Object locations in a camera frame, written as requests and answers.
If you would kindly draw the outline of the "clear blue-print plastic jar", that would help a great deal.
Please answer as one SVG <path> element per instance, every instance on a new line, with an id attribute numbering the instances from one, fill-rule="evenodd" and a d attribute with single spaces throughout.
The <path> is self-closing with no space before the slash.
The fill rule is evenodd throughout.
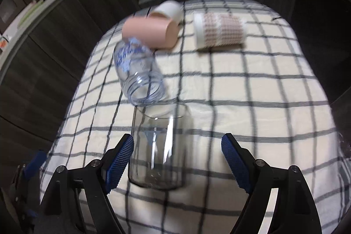
<path id="1" fill-rule="evenodd" d="M 151 105 L 165 95 L 164 77 L 154 54 L 136 38 L 120 40 L 113 51 L 116 73 L 132 105 Z"/>

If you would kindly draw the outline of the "clear square glass cup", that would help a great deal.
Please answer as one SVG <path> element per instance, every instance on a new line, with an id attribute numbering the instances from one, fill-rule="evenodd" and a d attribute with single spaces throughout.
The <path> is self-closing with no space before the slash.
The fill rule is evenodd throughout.
<path id="1" fill-rule="evenodd" d="M 192 125 L 192 116 L 183 103 L 136 106 L 129 181 L 161 191 L 184 186 Z"/>

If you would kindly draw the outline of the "brown checked paper cup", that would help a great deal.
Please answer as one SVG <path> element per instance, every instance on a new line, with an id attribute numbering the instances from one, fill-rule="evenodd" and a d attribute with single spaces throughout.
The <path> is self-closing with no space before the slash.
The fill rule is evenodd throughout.
<path id="1" fill-rule="evenodd" d="M 197 50 L 244 44 L 246 21 L 224 13 L 194 13 L 193 28 Z"/>

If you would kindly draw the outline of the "white grid-pattern tablecloth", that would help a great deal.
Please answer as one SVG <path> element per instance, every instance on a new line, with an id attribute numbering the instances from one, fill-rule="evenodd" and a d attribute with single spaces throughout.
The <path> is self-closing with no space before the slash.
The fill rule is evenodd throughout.
<path id="1" fill-rule="evenodd" d="M 166 99 L 190 111 L 193 157 L 187 185 L 163 192 L 123 175 L 109 200 L 127 233 L 228 233 L 246 200 L 221 151 L 240 145 L 279 168 L 297 165 L 331 233 L 350 207 L 350 163 L 342 155 L 327 97 L 288 22 L 251 0 L 192 0 L 175 48 L 156 52 Z M 221 12 L 246 20 L 242 47 L 196 51 L 193 15 Z"/>

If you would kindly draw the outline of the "pink cup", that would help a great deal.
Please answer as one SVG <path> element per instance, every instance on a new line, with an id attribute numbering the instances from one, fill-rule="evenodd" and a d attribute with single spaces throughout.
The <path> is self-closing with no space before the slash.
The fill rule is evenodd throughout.
<path id="1" fill-rule="evenodd" d="M 130 17 L 122 27 L 122 38 L 135 38 L 151 49 L 172 49 L 180 27 L 174 21 L 158 17 Z"/>

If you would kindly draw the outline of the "white cup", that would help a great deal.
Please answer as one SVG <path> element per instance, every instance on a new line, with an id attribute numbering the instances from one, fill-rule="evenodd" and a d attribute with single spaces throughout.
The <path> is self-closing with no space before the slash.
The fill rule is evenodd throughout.
<path id="1" fill-rule="evenodd" d="M 183 19 L 183 5 L 173 0 L 165 1 L 158 5 L 149 16 L 166 18 L 179 24 Z"/>

